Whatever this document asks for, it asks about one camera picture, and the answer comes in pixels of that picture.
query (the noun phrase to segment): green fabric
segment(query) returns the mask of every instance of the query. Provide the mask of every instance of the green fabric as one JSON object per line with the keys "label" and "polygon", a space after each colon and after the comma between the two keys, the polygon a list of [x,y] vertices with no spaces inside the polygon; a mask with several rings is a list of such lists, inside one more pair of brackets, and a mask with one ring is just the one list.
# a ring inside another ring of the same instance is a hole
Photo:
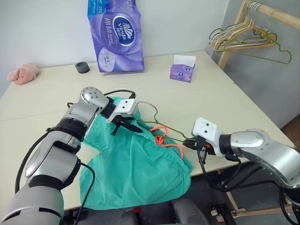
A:
{"label": "green fabric", "polygon": [[[115,103],[121,98],[114,98]],[[161,203],[182,196],[189,188],[193,169],[190,161],[180,158],[176,147],[161,147],[146,124],[132,124],[144,133],[134,133],[120,127],[116,136],[110,135],[115,125],[97,116],[84,143],[99,150],[90,162],[96,174],[85,207],[95,210],[119,209],[137,205]],[[165,143],[175,143],[165,138]],[[80,176],[83,201],[92,180],[84,168]]]}

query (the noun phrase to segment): table surface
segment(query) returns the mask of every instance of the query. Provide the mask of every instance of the table surface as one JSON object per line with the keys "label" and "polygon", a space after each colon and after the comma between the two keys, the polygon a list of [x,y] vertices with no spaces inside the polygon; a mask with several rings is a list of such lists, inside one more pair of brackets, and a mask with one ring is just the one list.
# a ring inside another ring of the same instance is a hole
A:
{"label": "table surface", "polygon": [[[137,101],[154,104],[157,119],[177,128],[185,135],[191,133],[194,121],[204,117],[217,124],[225,133],[247,128],[265,130],[276,141],[293,146],[280,129],[236,86],[233,81],[204,52],[190,52],[196,56],[191,83],[169,79],[173,55],[145,58],[144,73],[102,76],[96,63],[90,63],[90,72],[78,74],[74,65],[43,68],[32,82],[17,86],[12,83],[0,100],[0,217],[14,194],[15,177],[29,147],[53,127],[67,110],[66,102],[76,102],[82,88],[94,86],[103,92],[130,89]],[[145,120],[153,118],[154,110],[139,105]],[[170,132],[170,136],[182,139]],[[185,148],[193,163],[192,175],[202,173],[196,152]],[[82,144],[78,157],[88,163],[98,151]],[[208,156],[207,171],[234,165],[224,158]],[[73,184],[62,190],[64,208],[80,206],[79,174]]]}

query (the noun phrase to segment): pink stuffed toy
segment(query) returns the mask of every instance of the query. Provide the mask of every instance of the pink stuffed toy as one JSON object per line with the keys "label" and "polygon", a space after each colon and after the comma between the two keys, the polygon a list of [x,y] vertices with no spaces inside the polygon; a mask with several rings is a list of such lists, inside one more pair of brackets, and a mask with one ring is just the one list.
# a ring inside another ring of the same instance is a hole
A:
{"label": "pink stuffed toy", "polygon": [[17,85],[28,83],[37,77],[39,69],[35,65],[24,64],[17,70],[8,73],[7,79],[15,81]]}

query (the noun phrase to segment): orange string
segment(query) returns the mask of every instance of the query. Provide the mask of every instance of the orange string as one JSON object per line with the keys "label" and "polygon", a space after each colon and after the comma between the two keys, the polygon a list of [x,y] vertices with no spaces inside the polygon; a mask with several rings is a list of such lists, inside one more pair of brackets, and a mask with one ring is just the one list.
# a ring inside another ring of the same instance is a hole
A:
{"label": "orange string", "polygon": [[177,147],[180,150],[181,153],[181,159],[183,159],[183,147],[180,144],[164,144],[164,137],[167,135],[168,133],[168,128],[162,125],[158,125],[155,126],[153,128],[151,128],[149,131],[154,131],[154,130],[158,130],[158,129],[165,129],[165,133],[161,136],[161,135],[156,135],[155,136],[155,142],[156,144],[160,145],[160,146],[164,146],[164,147]]}

